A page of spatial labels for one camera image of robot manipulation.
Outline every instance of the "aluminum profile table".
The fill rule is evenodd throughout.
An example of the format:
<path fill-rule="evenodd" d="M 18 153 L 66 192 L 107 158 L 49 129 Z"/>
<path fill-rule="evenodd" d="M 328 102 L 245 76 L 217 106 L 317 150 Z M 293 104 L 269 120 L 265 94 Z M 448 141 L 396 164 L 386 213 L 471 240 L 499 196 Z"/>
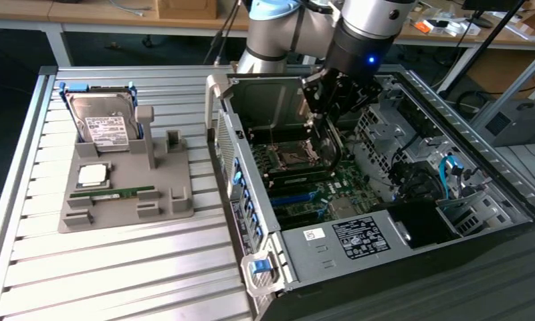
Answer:
<path fill-rule="evenodd" d="M 203 136 L 205 77 L 229 67 L 42 68 L 0 200 L 0 320 L 250 320 Z M 178 129 L 195 214 L 59 234 L 74 125 L 58 83 L 122 86 Z"/>

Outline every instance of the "black floor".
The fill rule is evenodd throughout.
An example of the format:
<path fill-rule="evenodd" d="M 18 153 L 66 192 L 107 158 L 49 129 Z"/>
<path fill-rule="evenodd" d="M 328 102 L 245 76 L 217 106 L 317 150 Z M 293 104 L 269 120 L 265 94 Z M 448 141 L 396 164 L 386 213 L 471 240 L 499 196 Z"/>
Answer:
<path fill-rule="evenodd" d="M 151 36 L 153 47 L 146 48 L 142 35 L 67 33 L 75 66 L 199 65 L 209 48 L 209 37 Z M 244 39 L 230 39 L 221 62 L 237 60 L 245 47 Z M 453 48 L 392 46 L 388 64 L 401 64 L 429 83 L 444 76 L 448 68 L 436 63 L 450 60 Z M 290 55 L 292 62 L 300 60 Z M 0 192 L 6 179 L 30 92 L 39 66 L 54 65 L 45 35 L 39 31 L 0 29 Z M 464 90 L 477 89 L 462 80 L 452 97 Z"/>

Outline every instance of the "hard drive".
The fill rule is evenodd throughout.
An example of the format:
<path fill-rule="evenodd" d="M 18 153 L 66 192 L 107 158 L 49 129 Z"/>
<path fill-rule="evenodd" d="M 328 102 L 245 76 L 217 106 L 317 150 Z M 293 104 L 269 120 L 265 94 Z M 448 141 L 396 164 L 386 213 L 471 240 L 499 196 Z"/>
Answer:
<path fill-rule="evenodd" d="M 91 142 L 98 152 L 127 150 L 127 141 L 141 138 L 134 119 L 135 90 L 126 87 L 62 87 L 78 141 Z"/>

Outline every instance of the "motherboard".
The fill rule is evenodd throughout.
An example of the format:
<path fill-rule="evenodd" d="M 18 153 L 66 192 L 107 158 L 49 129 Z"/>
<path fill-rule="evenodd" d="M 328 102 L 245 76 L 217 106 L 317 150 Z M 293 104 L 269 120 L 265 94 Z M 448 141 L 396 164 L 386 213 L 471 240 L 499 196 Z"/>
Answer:
<path fill-rule="evenodd" d="M 380 203 L 353 160 L 326 171 L 308 140 L 256 144 L 252 153 L 282 230 L 368 213 Z"/>

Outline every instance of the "warning label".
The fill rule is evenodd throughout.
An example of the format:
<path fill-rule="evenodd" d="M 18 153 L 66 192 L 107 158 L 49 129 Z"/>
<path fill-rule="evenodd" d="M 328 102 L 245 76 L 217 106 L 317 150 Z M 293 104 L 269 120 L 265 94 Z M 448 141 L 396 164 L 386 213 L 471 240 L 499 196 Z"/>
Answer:
<path fill-rule="evenodd" d="M 332 228 L 349 259 L 390 249 L 372 217 L 333 224 Z"/>
<path fill-rule="evenodd" d="M 97 146 L 126 145 L 126 129 L 122 117 L 86 117 L 90 138 Z"/>

